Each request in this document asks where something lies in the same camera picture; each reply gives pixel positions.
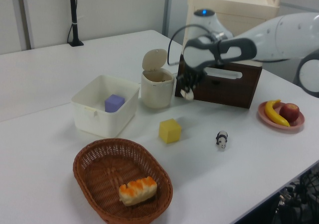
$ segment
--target white cup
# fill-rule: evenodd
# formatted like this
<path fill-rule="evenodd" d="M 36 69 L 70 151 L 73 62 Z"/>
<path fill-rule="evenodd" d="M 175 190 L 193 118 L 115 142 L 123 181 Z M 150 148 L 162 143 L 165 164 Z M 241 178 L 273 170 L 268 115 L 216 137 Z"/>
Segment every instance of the white cup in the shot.
<path fill-rule="evenodd" d="M 153 109 L 169 106 L 174 87 L 174 75 L 161 68 L 167 59 L 163 49 L 151 50 L 144 56 L 142 67 L 141 97 L 143 103 Z"/>

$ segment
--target bread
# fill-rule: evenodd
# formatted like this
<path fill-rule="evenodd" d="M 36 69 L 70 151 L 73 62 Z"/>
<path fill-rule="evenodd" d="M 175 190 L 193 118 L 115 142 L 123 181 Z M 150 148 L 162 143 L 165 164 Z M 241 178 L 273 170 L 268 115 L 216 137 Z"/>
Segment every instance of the bread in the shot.
<path fill-rule="evenodd" d="M 157 183 L 149 176 L 131 181 L 127 186 L 123 184 L 119 188 L 120 201 L 122 201 L 125 206 L 143 202 L 155 195 L 157 187 Z"/>

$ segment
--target white basket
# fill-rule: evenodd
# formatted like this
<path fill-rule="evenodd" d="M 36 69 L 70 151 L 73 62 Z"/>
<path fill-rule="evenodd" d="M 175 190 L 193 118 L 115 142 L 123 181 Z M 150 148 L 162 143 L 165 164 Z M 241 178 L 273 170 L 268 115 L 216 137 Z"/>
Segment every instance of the white basket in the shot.
<path fill-rule="evenodd" d="M 75 126 L 105 138 L 116 137 L 134 116 L 140 85 L 112 76 L 99 76 L 72 97 Z M 110 95 L 125 99 L 113 113 L 105 112 L 104 101 Z"/>

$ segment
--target dark brown wooden box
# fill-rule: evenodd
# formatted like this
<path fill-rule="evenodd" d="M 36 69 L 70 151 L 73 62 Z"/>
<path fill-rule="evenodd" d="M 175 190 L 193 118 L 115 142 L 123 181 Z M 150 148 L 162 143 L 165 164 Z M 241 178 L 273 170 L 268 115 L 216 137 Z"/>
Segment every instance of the dark brown wooden box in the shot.
<path fill-rule="evenodd" d="M 240 79 L 227 79 L 207 75 L 194 90 L 194 99 L 249 109 L 262 71 L 262 66 L 228 63 L 224 70 L 242 73 Z M 180 56 L 178 75 L 184 71 L 183 55 Z M 175 96 L 182 97 L 177 82 Z"/>

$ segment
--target canister lid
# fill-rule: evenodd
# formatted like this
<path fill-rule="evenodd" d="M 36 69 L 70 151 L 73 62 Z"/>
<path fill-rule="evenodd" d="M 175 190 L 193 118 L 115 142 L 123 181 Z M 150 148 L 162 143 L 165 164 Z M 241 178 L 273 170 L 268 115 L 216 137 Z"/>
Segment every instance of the canister lid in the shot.
<path fill-rule="evenodd" d="M 164 49 L 154 49 L 147 52 L 143 58 L 142 67 L 146 71 L 157 70 L 165 65 L 167 52 Z"/>

